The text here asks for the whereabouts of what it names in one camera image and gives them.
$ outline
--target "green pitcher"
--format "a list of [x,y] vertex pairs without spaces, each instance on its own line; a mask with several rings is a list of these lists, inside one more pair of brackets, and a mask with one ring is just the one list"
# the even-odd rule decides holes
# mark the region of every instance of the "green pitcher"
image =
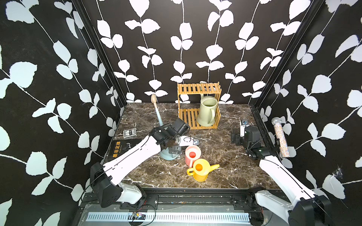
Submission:
[[212,96],[201,98],[199,115],[196,121],[205,127],[212,126],[215,123],[215,113],[218,106],[218,100]]

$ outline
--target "glitter microphone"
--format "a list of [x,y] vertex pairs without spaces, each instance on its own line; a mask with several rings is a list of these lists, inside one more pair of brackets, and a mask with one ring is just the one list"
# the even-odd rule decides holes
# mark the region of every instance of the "glitter microphone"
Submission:
[[279,139],[280,143],[280,153],[283,158],[290,157],[289,151],[288,151],[288,145],[287,141],[285,140],[284,131],[282,127],[282,120],[278,117],[274,117],[271,119],[271,123],[274,126],[275,135]]

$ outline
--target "marble table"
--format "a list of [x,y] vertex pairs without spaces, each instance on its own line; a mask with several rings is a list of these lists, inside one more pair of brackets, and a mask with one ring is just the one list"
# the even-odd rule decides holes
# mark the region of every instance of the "marble table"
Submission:
[[[181,104],[181,108],[198,108],[200,104]],[[232,129],[239,127],[240,119],[248,119],[255,124],[248,105],[219,105],[221,120],[218,129],[190,130],[192,137],[200,140],[201,158],[210,165],[220,168],[209,173],[204,182],[194,180],[186,174],[185,152],[178,158],[167,161],[154,155],[131,171],[123,180],[126,184],[142,187],[161,188],[252,188],[263,186],[279,189],[264,172],[258,162],[252,161],[242,146],[231,144]],[[174,122],[178,118],[177,104],[159,103],[163,122]],[[152,103],[129,103],[116,130],[114,140],[123,139],[123,130],[137,128],[137,137],[144,138],[150,130],[158,126],[157,115]]]

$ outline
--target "pink cup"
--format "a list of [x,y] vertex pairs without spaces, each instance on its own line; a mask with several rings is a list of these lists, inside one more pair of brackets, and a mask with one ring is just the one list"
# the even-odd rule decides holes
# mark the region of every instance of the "pink cup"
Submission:
[[192,167],[193,163],[198,160],[201,156],[201,150],[196,145],[190,145],[185,150],[185,161],[189,168]]

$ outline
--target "black wallpaper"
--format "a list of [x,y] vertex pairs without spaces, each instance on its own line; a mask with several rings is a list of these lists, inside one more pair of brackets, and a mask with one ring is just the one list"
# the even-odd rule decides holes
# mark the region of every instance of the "black wallpaper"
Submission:
[[[154,92],[159,102],[175,102],[176,82],[219,81],[220,103],[248,103],[260,95],[310,1],[92,0],[84,5],[128,102],[150,102]],[[194,95],[181,100],[199,102]]]
[[[331,199],[336,225],[359,225],[362,2],[326,2],[277,80],[270,81],[275,85],[260,111],[272,139],[270,120],[284,120],[292,156],[282,160],[284,166]],[[278,95],[280,88],[289,93]]]
[[[120,118],[118,94],[73,9],[1,1],[0,225],[70,225]],[[93,81],[98,70],[104,77]]]

